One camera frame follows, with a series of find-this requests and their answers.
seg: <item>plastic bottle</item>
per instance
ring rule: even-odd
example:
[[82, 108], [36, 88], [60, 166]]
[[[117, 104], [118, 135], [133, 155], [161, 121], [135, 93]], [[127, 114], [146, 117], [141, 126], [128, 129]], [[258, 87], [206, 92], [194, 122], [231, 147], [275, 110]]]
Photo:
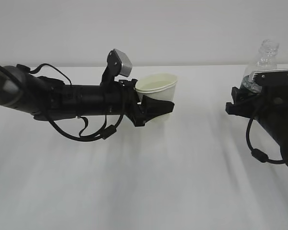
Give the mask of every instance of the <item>plastic bottle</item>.
[[264, 40], [259, 53], [251, 60], [247, 68], [245, 69], [241, 86], [254, 93], [259, 93], [262, 87], [252, 82], [252, 78], [249, 77], [250, 73], [256, 70], [264, 69], [277, 69], [276, 55], [278, 51], [279, 43], [270, 39]]

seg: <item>table surface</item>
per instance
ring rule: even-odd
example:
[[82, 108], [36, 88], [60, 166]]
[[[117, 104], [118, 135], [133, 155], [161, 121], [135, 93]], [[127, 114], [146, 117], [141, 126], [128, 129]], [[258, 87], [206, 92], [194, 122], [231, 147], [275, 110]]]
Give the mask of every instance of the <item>table surface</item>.
[[[137, 128], [125, 117], [105, 141], [68, 140], [46, 122], [0, 107], [0, 230], [288, 230], [288, 168], [255, 160], [247, 119], [225, 112], [244, 68], [133, 68], [131, 78], [179, 77], [174, 112], [164, 124]], [[74, 84], [99, 84], [104, 68], [61, 70]], [[89, 120], [87, 133], [103, 117]], [[81, 119], [59, 124], [74, 135], [83, 128]], [[257, 123], [251, 139], [280, 158]]]

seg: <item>white paper cup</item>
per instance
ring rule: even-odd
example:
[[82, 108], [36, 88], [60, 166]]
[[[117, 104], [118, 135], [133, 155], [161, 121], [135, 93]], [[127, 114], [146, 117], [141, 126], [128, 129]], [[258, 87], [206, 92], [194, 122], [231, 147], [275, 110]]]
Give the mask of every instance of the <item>white paper cup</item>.
[[[135, 90], [137, 91], [140, 101], [143, 95], [162, 101], [173, 101], [177, 76], [169, 73], [157, 73], [144, 77], [137, 81]], [[170, 114], [158, 116], [152, 121], [167, 121]]]

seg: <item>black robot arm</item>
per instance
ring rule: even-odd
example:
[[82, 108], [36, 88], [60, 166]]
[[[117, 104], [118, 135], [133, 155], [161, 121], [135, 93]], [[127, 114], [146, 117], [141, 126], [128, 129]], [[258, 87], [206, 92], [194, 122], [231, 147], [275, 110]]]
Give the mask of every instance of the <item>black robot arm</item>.
[[49, 121], [61, 134], [65, 132], [54, 123], [56, 120], [88, 115], [120, 115], [116, 125], [106, 127], [105, 119], [96, 135], [71, 138], [71, 135], [63, 134], [77, 141], [106, 139], [116, 132], [123, 115], [134, 126], [141, 127], [149, 120], [173, 111], [173, 102], [146, 96], [140, 102], [134, 89], [136, 79], [115, 81], [118, 75], [128, 77], [132, 70], [132, 64], [124, 53], [113, 49], [107, 63], [100, 85], [65, 85], [58, 79], [32, 75], [43, 66], [51, 66], [49, 64], [42, 64], [35, 70], [23, 65], [0, 66], [0, 105], [30, 113], [35, 120]]
[[[246, 139], [253, 157], [261, 162], [288, 166], [288, 69], [255, 71], [251, 75], [253, 82], [263, 87], [261, 93], [233, 87], [234, 103], [226, 104], [226, 112], [250, 119]], [[267, 154], [252, 147], [249, 134], [254, 119], [280, 146], [281, 160], [271, 160]]]

